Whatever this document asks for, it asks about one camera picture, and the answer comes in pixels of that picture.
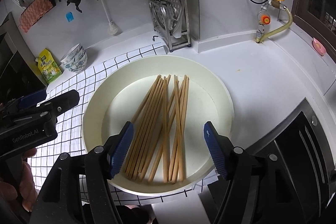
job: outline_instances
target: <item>yellow seasoning bag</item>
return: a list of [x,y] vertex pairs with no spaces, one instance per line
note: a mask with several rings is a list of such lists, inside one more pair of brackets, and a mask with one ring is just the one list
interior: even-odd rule
[[40,53],[36,61],[38,63],[37,66],[39,70],[43,74],[48,84],[50,84],[53,80],[62,74],[50,51],[48,51],[46,48]]

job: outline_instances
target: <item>blue gripper pad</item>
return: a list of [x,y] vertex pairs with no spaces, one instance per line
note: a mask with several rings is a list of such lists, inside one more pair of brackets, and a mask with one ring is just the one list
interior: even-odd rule
[[217,172],[225,179],[229,179],[232,172],[230,153],[233,145],[231,141],[225,136],[218,135],[211,122],[206,122],[204,125],[204,139]]
[[134,135],[134,127],[131,122],[127,122],[118,135],[108,152],[108,162],[110,164],[110,176],[114,178],[120,172],[125,160],[127,151],[131,145]]
[[19,109],[27,109],[42,102],[45,98],[47,98],[47,92],[45,90],[38,90],[27,96],[21,97],[17,107]]

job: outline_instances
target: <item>pink soap dish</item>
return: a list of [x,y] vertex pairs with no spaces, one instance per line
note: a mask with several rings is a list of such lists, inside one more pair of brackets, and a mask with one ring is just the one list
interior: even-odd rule
[[313,38],[313,47],[317,51],[317,53],[321,56],[324,56],[327,52],[325,47],[321,44],[320,41],[318,41],[316,38]]

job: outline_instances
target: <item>yellow gas hose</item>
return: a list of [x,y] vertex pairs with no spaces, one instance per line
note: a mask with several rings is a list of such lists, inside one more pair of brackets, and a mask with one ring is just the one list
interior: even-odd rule
[[275,35],[275,34],[277,34],[277,33],[280,33],[280,32],[282,32],[282,31],[288,29],[289,26],[292,25],[292,23],[293,23],[293,16],[292,16],[291,12],[288,10],[287,7],[286,7],[286,12],[287,12],[287,15],[288,15],[288,22],[287,22],[285,25],[279,27],[278,29],[275,29],[275,30],[273,30],[273,31],[270,31],[270,32],[268,32],[268,33],[264,33],[264,34],[260,37],[260,39],[259,39],[259,38],[256,38],[255,41],[256,41],[257,43],[262,43],[263,40],[264,40],[265,38],[270,37],[270,36],[272,36],[272,35]]

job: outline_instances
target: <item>white plate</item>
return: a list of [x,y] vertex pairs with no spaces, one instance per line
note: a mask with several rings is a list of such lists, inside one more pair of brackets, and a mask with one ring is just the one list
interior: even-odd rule
[[[203,138],[203,127],[211,121],[219,134],[229,136],[234,112],[232,100],[223,82],[208,69],[189,59],[176,56],[152,56],[133,61],[112,73],[93,94],[86,108],[82,133],[86,151],[103,145],[109,136],[118,134],[130,121],[157,75],[172,75],[168,97],[171,95],[174,74],[181,84],[183,76],[190,78],[184,130],[185,176],[183,182],[163,183],[162,159],[152,183],[147,175],[142,182],[128,180],[122,173],[109,181],[126,192],[157,196],[173,194],[202,180],[213,168],[213,161]],[[175,123],[170,132],[170,149],[174,141]]]

